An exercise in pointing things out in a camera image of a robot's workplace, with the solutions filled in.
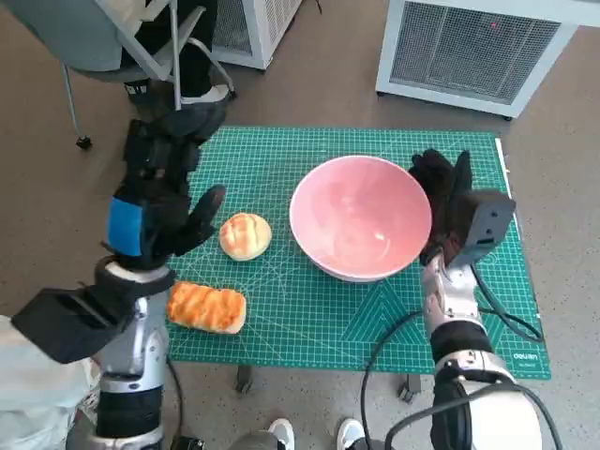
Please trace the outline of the right black gloved robot hand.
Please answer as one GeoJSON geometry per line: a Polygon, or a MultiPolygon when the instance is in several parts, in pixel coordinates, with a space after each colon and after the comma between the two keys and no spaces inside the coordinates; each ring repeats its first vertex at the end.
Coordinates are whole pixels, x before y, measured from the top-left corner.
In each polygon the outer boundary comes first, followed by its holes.
{"type": "Polygon", "coordinates": [[[427,266],[441,253],[444,262],[449,264],[461,247],[461,236],[454,218],[458,197],[473,185],[470,152],[461,152],[456,163],[452,164],[437,150],[428,149],[412,156],[409,174],[425,191],[432,217],[429,237],[419,255],[419,262],[427,266]]]}

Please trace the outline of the left bare black robot hand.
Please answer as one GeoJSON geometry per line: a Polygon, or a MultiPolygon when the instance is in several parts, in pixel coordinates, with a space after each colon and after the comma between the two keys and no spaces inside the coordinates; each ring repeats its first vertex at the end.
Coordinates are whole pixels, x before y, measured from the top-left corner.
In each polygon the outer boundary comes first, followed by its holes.
{"type": "Polygon", "coordinates": [[[191,203],[188,175],[201,145],[220,127],[133,120],[123,160],[124,177],[112,195],[102,246],[128,269],[151,270],[200,246],[216,231],[213,220],[226,188],[216,184],[191,203]]]}

